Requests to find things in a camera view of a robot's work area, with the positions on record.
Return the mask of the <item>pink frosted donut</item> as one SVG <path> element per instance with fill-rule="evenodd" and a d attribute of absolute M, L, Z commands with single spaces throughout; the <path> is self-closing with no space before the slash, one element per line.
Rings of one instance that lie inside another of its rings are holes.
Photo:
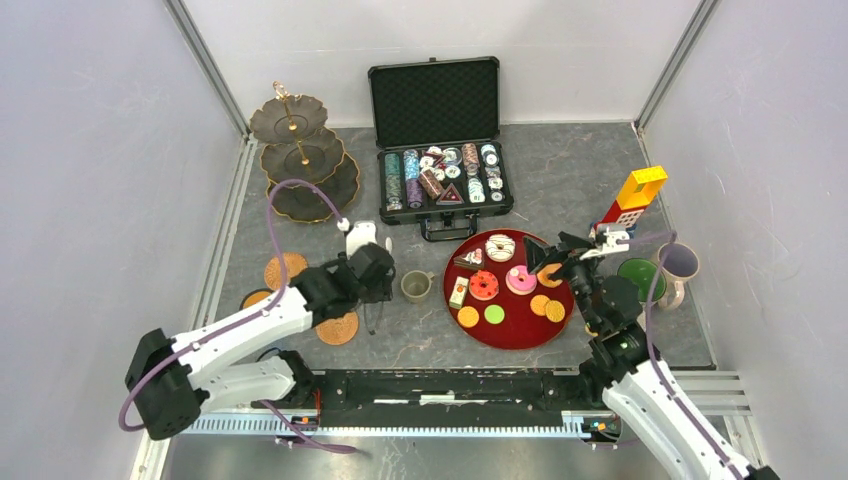
<path fill-rule="evenodd" d="M 537 278 L 531 274 L 526 265 L 516 265 L 505 275 L 507 288 L 516 295 L 529 295 L 537 287 Z"/>

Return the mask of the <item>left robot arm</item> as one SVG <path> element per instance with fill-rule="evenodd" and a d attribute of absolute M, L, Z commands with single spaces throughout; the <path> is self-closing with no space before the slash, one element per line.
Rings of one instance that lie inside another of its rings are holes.
<path fill-rule="evenodd" d="M 369 242 L 352 255 L 306 268 L 269 297 L 210 326 L 174 337 L 160 328 L 149 331 L 125 375 L 129 395 L 119 411 L 120 428 L 164 440 L 221 407 L 260 400 L 306 405 L 314 381 L 287 355 L 250 364 L 242 358 L 360 304 L 389 300 L 394 277 L 391 253 Z"/>

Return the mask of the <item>red frosted donut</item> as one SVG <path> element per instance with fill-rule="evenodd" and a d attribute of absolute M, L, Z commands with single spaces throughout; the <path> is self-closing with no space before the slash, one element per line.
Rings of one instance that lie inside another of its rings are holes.
<path fill-rule="evenodd" d="M 468 290 L 476 300 L 482 302 L 491 301 L 499 293 L 498 278 L 490 271 L 479 270 L 470 277 Z"/>

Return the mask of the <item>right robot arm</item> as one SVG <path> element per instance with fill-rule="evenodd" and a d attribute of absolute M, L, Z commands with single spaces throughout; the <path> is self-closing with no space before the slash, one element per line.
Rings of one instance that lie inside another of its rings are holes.
<path fill-rule="evenodd" d="M 590 359 L 579 366 L 577 392 L 591 408 L 608 407 L 673 479 L 774 479 L 737 452 L 689 399 L 640 325 L 649 309 L 638 287 L 618 275 L 604 277 L 600 262 L 626 251 L 634 239 L 619 228 L 583 239 L 566 232 L 556 245 L 522 240 L 526 266 L 536 274 L 549 265 L 569 286 L 586 326 L 594 333 Z"/>

